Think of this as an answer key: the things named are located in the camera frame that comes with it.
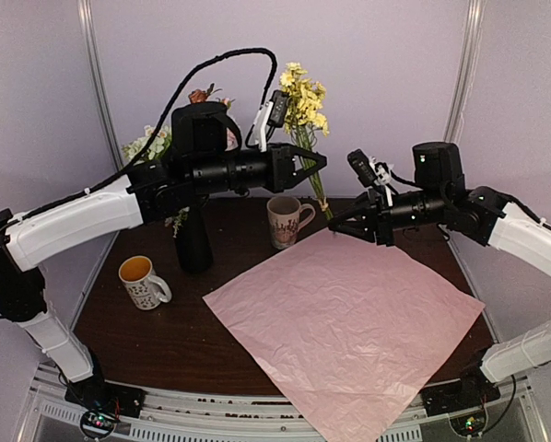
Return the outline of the yellow small flower bunch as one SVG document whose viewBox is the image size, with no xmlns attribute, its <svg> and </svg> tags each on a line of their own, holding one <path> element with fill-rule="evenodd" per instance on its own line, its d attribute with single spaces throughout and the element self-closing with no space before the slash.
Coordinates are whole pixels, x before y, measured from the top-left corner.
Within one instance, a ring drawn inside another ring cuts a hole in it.
<svg viewBox="0 0 551 442">
<path fill-rule="evenodd" d="M 300 63 L 287 63 L 279 77 L 281 90 L 288 95 L 284 130 L 292 143 L 308 152 L 315 152 L 317 133 L 330 133 L 327 117 L 322 112 L 326 88 L 309 77 Z"/>
</svg>

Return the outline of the pink rose stem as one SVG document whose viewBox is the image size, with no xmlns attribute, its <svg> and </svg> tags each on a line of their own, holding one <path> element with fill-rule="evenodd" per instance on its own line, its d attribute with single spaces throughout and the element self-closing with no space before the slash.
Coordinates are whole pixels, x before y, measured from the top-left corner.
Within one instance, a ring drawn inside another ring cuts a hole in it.
<svg viewBox="0 0 551 442">
<path fill-rule="evenodd" d="M 232 102 L 229 98 L 217 98 L 217 101 L 224 104 L 227 107 L 227 110 L 229 110 L 231 105 L 232 105 Z M 226 147 L 226 150 L 227 151 L 234 151 L 234 150 L 237 149 L 239 143 L 238 143 L 238 140 L 237 140 L 237 136 L 236 136 L 235 132 L 233 131 L 233 127 L 238 127 L 238 125 L 236 124 L 235 120 L 230 118 L 229 116 L 227 118 L 227 121 L 228 121 L 228 123 L 226 124 L 226 127 L 227 127 L 227 131 L 226 131 L 226 134 L 227 134 L 227 147 Z"/>
</svg>

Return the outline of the pink tissue wrapping sheet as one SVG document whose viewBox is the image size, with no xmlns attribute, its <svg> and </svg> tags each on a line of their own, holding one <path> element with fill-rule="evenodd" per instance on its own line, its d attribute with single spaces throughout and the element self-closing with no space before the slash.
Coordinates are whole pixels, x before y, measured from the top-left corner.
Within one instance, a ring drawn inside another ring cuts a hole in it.
<svg viewBox="0 0 551 442">
<path fill-rule="evenodd" d="M 484 307 L 397 248 L 327 230 L 205 303 L 329 441 L 379 437 Z"/>
</svg>

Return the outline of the orange brown flower stem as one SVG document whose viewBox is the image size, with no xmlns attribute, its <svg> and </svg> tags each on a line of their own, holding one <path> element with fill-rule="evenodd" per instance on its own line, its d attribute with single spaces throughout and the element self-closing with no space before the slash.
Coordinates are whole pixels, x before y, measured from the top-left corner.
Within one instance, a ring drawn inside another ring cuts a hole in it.
<svg viewBox="0 0 551 442">
<path fill-rule="evenodd" d="M 214 83 L 211 83 L 206 89 L 196 89 L 188 95 L 188 100 L 191 104 L 202 103 L 208 101 L 208 99 L 220 91 L 220 88 L 216 88 Z"/>
</svg>

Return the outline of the blue white hydrangea bunch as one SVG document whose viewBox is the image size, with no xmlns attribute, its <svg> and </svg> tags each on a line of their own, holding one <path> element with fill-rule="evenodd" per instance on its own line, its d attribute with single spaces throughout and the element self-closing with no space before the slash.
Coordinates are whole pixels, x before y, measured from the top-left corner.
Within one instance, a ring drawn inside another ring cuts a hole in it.
<svg viewBox="0 0 551 442">
<path fill-rule="evenodd" d="M 187 221 L 189 212 L 190 212 L 190 208 L 184 207 L 179 210 L 177 215 L 172 215 L 165 219 L 164 226 L 171 228 L 173 238 L 178 237 L 180 229 Z"/>
</svg>

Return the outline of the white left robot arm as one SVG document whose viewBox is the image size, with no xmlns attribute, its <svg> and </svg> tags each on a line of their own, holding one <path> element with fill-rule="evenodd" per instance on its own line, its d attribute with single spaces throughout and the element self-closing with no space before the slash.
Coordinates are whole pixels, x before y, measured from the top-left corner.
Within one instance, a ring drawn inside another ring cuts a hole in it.
<svg viewBox="0 0 551 442">
<path fill-rule="evenodd" d="M 27 213 L 0 212 L 0 315 L 29 334 L 94 409 L 111 403 L 112 387 L 98 377 L 87 347 L 47 306 L 39 264 L 94 238 L 176 215 L 201 196 L 292 189 L 327 164 L 323 155 L 264 137 L 243 148 L 220 102 L 178 108 L 171 128 L 171 146 L 160 159 L 133 165 L 100 189 Z"/>
</svg>

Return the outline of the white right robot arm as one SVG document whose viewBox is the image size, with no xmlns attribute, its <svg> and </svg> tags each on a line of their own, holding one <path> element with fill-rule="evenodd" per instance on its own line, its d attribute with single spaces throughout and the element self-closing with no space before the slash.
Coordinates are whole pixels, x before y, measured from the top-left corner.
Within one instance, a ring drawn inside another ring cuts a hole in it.
<svg viewBox="0 0 551 442">
<path fill-rule="evenodd" d="M 366 190 L 329 220 L 329 229 L 392 246 L 397 230 L 443 225 L 551 277 L 551 226 L 543 218 L 510 194 L 487 186 L 467 189 L 456 144 L 426 142 L 412 152 L 415 175 L 408 183 L 411 191 L 404 193 L 391 185 L 398 177 L 389 165 L 359 149 L 350 152 L 348 164 Z M 472 406 L 487 393 L 488 384 L 550 362 L 551 320 L 487 348 L 454 384 L 452 396 L 459 405 Z"/>
</svg>

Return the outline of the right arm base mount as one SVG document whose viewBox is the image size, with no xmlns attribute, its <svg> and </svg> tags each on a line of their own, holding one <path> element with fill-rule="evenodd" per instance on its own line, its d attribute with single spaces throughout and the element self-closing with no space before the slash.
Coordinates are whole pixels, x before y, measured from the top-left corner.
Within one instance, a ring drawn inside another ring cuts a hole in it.
<svg viewBox="0 0 551 442">
<path fill-rule="evenodd" d="M 510 408 L 508 404 L 498 418 L 490 420 L 487 405 L 500 398 L 500 391 L 481 371 L 485 352 L 477 353 L 458 379 L 427 386 L 420 391 L 427 416 L 447 413 L 451 430 L 467 440 L 490 432 L 501 423 Z"/>
</svg>

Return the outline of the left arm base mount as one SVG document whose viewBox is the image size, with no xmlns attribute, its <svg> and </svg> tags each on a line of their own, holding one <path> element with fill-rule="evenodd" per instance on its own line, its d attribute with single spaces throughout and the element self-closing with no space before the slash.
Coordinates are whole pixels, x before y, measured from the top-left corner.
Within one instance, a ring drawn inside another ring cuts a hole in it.
<svg viewBox="0 0 551 442">
<path fill-rule="evenodd" d="M 71 382 L 62 371 L 58 379 L 65 387 L 64 399 L 85 409 L 78 423 L 83 436 L 87 441 L 101 441 L 114 432 L 122 416 L 140 415 L 146 393 L 137 387 L 106 381 L 97 358 L 93 368 L 90 378 L 78 382 Z"/>
</svg>

